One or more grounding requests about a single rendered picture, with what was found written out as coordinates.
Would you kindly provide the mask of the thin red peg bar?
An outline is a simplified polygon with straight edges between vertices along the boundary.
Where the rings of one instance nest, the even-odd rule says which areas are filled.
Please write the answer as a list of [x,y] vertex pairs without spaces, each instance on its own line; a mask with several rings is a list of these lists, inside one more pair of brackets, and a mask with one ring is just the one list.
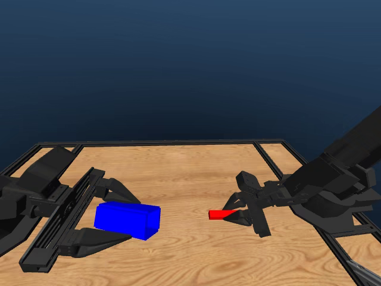
[[236,210],[209,210],[208,218],[209,220],[223,220],[234,212],[236,212]]

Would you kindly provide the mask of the blue hollow socket block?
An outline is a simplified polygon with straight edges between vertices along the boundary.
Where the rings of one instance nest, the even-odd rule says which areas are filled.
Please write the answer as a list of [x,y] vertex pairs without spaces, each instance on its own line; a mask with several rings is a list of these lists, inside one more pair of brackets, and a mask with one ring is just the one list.
[[158,232],[160,219],[159,206],[112,201],[96,208],[94,227],[146,241]]

